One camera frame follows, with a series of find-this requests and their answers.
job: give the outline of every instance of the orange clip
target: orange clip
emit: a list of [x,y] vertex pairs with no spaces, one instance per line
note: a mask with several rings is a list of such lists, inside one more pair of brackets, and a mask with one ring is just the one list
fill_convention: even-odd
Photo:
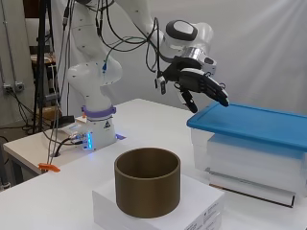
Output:
[[38,168],[40,170],[53,171],[55,173],[58,173],[60,171],[60,169],[57,166],[49,165],[49,164],[44,164],[44,163],[39,163],[38,164]]

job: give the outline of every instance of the white table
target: white table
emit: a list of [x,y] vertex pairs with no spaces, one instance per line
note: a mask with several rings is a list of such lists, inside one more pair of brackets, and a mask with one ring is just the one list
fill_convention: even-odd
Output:
[[[201,179],[202,172],[193,169],[190,130],[185,125],[190,116],[185,110],[141,100],[119,105],[114,124],[128,138],[60,167],[59,173],[48,172],[1,193],[1,229],[101,230],[93,222],[92,190],[112,178],[115,158],[130,149],[172,150],[181,158],[182,171]],[[227,193],[224,209],[223,230],[307,227],[306,199],[290,209]]]

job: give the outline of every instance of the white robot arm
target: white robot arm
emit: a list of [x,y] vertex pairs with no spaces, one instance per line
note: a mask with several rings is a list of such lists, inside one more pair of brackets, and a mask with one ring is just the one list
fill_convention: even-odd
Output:
[[[115,59],[106,58],[107,51],[99,38],[102,35],[97,22],[97,14],[101,15],[104,10],[108,17],[108,8],[114,1],[75,2],[71,30],[75,44],[87,56],[88,62],[71,67],[68,70],[68,81],[85,99],[87,148],[100,149],[116,140],[111,122],[115,108],[110,99],[101,93],[100,88],[115,83],[123,74],[121,65]],[[127,13],[136,28],[147,38],[145,42],[151,42],[157,55],[170,63],[166,70],[158,69],[155,80],[155,86],[161,89],[162,94],[166,93],[165,84],[172,81],[179,90],[178,95],[182,103],[194,113],[198,109],[190,91],[204,93],[224,106],[229,105],[224,88],[213,80],[217,63],[208,56],[213,38],[213,30],[208,24],[175,20],[167,24],[164,34],[159,30],[157,19],[152,19],[147,0],[115,0],[115,3]]]

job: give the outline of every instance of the plastic storage container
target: plastic storage container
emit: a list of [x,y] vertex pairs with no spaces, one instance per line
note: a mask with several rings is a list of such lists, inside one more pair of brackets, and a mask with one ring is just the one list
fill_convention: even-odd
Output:
[[[212,184],[278,203],[285,202],[275,197],[288,196],[289,206],[292,196],[306,196],[307,117],[213,103],[188,126],[196,168],[209,172]],[[206,131],[215,133],[209,141]]]

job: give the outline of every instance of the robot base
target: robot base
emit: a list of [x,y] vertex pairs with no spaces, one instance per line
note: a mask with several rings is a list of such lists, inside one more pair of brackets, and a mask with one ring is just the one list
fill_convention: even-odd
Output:
[[116,134],[112,123],[112,116],[108,118],[87,118],[86,122],[86,150],[99,150],[116,142]]

